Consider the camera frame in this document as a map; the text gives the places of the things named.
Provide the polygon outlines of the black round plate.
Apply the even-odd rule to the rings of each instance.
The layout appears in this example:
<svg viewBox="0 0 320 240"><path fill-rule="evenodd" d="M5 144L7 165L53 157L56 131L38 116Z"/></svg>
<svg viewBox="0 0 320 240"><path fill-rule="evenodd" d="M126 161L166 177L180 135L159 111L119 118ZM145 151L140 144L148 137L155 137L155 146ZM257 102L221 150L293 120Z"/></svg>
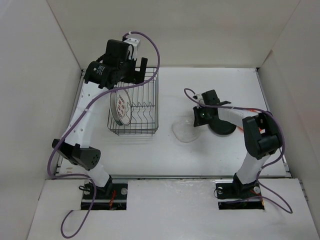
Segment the black round plate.
<svg viewBox="0 0 320 240"><path fill-rule="evenodd" d="M232 134L237 126L235 124L232 124L228 121L224 121L219 119L218 117L214 117L209 122L209 128L216 134L220 136L228 136Z"/></svg>

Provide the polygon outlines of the clear glass plate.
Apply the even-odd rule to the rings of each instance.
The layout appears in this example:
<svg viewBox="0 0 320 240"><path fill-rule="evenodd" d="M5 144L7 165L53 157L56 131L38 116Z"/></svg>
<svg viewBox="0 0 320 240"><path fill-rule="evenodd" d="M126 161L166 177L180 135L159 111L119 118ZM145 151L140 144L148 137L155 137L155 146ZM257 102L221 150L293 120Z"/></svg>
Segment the clear glass plate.
<svg viewBox="0 0 320 240"><path fill-rule="evenodd" d="M174 122L171 130L176 139L182 143L191 143L201 135L199 130L194 127L193 122L188 118Z"/></svg>

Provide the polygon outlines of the green rimmed white plate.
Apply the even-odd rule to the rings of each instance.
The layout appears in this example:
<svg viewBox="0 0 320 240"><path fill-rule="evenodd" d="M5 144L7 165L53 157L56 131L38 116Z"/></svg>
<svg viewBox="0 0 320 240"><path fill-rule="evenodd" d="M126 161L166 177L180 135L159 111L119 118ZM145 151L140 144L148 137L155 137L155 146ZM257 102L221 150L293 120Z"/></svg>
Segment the green rimmed white plate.
<svg viewBox="0 0 320 240"><path fill-rule="evenodd" d="M111 115L112 115L112 117L113 117L113 120L115 121L115 123L116 123L117 125L120 126L122 123L121 123L120 120L119 120L119 116L118 116L118 112L117 112L117 108L116 108L116 103L115 103L115 101L114 101L114 100L110 100L109 105L110 105L110 111L111 111Z"/></svg>

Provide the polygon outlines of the white plate red characters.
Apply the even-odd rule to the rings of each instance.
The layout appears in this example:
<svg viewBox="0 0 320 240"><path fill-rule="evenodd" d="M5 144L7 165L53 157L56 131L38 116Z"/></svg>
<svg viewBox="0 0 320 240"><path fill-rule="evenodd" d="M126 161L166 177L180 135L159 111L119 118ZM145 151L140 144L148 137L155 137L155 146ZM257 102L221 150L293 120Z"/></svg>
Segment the white plate red characters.
<svg viewBox="0 0 320 240"><path fill-rule="evenodd" d="M132 120L132 101L127 90L122 89L110 94L110 100L116 104L121 126L128 126Z"/></svg>

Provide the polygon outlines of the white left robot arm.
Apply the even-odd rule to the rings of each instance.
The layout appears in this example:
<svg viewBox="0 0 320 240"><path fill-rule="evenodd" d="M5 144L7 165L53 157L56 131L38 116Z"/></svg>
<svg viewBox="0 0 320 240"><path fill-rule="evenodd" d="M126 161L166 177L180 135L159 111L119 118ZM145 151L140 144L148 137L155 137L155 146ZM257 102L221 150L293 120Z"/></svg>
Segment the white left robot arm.
<svg viewBox="0 0 320 240"><path fill-rule="evenodd" d="M143 57L140 70L136 70L139 45L140 40L132 37L107 41L104 55L85 70L65 139L52 142L64 159L81 167L82 173L94 181L94 192L102 199L111 195L112 181L100 163L101 151L90 146L97 117L104 106L101 94L112 90L119 82L137 85L144 81L148 60Z"/></svg>

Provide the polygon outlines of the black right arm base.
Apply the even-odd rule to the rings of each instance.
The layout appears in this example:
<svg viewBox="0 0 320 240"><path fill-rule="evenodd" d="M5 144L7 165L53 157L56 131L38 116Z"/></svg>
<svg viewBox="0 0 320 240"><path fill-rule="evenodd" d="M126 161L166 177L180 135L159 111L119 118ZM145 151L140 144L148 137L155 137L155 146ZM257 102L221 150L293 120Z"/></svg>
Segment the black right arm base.
<svg viewBox="0 0 320 240"><path fill-rule="evenodd" d="M214 195L219 210L264 210L259 184L241 185L232 179L221 179L215 182Z"/></svg>

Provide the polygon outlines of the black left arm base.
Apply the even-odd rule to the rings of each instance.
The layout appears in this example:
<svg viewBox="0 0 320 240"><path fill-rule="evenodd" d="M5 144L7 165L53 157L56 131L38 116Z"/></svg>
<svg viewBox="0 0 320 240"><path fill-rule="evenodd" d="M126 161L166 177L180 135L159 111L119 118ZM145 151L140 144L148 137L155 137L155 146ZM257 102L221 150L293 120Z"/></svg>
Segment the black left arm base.
<svg viewBox="0 0 320 240"><path fill-rule="evenodd" d="M88 210L94 197L94 187L91 182L86 182L78 189L82 191L80 209ZM108 189L97 187L96 190L91 208L93 211L124 211L127 209L127 183L112 183Z"/></svg>

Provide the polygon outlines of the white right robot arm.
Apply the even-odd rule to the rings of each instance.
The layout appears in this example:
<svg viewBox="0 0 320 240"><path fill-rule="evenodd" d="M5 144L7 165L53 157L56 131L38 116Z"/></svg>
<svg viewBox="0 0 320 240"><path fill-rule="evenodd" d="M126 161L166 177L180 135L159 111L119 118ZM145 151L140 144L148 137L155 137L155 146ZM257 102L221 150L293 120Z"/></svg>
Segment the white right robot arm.
<svg viewBox="0 0 320 240"><path fill-rule="evenodd" d="M245 159L234 174L231 191L243 197L257 184L257 176L267 159L283 146L282 131L273 115L265 110L232 106L220 101L215 90L194 94L194 127L208 125L217 135L228 136L241 128L246 149Z"/></svg>

